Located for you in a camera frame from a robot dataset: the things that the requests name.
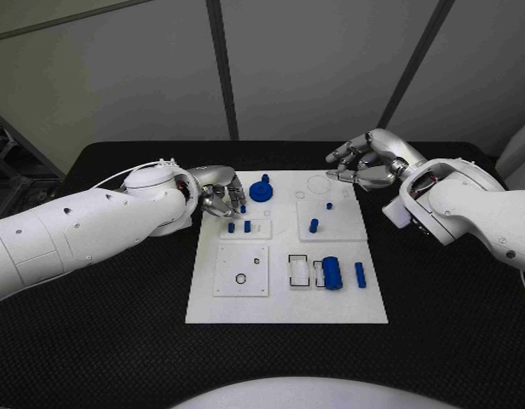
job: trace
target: black table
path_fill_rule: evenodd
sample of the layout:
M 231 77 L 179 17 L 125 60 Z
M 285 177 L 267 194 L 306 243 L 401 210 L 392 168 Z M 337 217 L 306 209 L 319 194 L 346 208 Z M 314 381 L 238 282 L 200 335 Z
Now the black table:
M 91 145 L 62 195 L 150 160 L 184 169 L 326 169 L 334 142 L 107 142 Z M 427 158 L 474 160 L 464 143 L 415 143 Z M 108 188 L 118 187 L 120 181 Z M 356 188 L 388 325 L 186 325 L 195 226 L 0 303 L 0 405 L 166 407 L 259 377 L 357 379 L 457 406 L 525 407 L 525 293 L 516 271 L 471 237 L 444 247 L 398 230 L 389 188 Z

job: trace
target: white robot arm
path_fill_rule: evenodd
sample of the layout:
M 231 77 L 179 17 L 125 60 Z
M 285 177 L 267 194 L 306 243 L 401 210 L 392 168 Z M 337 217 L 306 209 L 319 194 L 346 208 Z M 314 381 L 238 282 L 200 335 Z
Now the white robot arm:
M 359 154 L 359 168 L 352 171 L 347 165 Z M 383 207 L 399 228 L 414 222 L 442 245 L 471 233 L 496 259 L 525 271 L 525 191 L 506 192 L 473 162 L 428 161 L 380 129 L 352 139 L 326 160 L 339 160 L 329 178 L 357 183 L 366 190 L 389 186 L 396 178 L 402 181 L 399 196 Z
M 133 169 L 121 192 L 92 187 L 0 220 L 0 300 L 101 262 L 147 236 L 189 227 L 199 196 L 206 211 L 238 216 L 232 207 L 245 204 L 245 194 L 232 168 L 186 171 L 173 160 L 151 164 Z

